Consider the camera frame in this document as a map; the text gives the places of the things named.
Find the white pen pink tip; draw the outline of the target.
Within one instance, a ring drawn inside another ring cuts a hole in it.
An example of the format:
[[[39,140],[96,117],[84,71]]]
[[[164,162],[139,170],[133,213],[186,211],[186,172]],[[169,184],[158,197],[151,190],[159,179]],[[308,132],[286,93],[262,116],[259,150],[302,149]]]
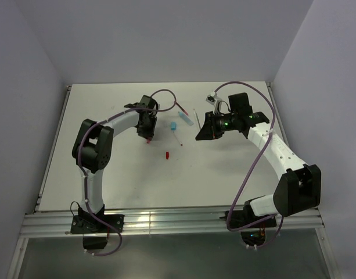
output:
[[[196,110],[194,108],[193,108],[193,113],[195,115],[195,120],[196,120],[197,127],[200,130],[201,129],[200,120],[199,120],[198,114],[197,114],[197,112],[196,112]]]

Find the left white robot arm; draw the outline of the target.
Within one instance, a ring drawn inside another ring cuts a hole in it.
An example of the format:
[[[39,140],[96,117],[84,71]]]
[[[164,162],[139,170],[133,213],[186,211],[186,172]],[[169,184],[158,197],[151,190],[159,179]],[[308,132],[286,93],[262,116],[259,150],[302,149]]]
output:
[[[113,138],[129,128],[135,128],[138,136],[151,141],[157,123],[159,104],[151,96],[144,95],[137,103],[124,106],[124,110],[99,123],[86,119],[82,122],[75,140],[72,157],[83,177],[82,201],[79,218],[92,232],[105,225],[105,204],[102,196],[103,170],[110,162]]]

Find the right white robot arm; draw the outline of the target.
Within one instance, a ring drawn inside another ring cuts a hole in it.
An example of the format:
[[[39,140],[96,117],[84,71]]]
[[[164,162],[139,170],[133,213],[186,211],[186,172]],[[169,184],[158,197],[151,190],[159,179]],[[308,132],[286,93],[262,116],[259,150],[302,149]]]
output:
[[[238,131],[252,142],[274,169],[279,182],[272,195],[255,198],[243,212],[244,222],[257,226],[266,215],[288,217],[317,207],[321,201],[321,170],[300,159],[273,130],[262,112],[254,112],[246,93],[229,96],[229,112],[221,113],[222,99],[207,96],[213,111],[205,114],[197,141],[216,140],[226,131]]]

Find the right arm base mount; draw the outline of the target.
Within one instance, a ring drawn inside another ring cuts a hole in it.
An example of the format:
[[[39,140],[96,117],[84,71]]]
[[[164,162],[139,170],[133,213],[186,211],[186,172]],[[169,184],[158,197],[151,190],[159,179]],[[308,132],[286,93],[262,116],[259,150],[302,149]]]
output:
[[[260,246],[266,242],[266,228],[275,228],[276,218],[270,217],[262,222],[264,216],[257,217],[243,210],[234,210],[229,220],[229,231],[239,231],[243,242],[249,246]]]

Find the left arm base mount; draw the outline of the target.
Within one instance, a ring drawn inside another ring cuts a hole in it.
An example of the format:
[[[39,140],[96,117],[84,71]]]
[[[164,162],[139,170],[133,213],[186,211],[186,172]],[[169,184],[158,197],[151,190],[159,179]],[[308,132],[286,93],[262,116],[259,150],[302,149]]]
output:
[[[106,214],[103,221],[122,232],[124,225],[123,214]],[[82,235],[82,245],[87,250],[102,250],[106,247],[111,229],[91,218],[91,221],[75,215],[72,220],[70,234]]]

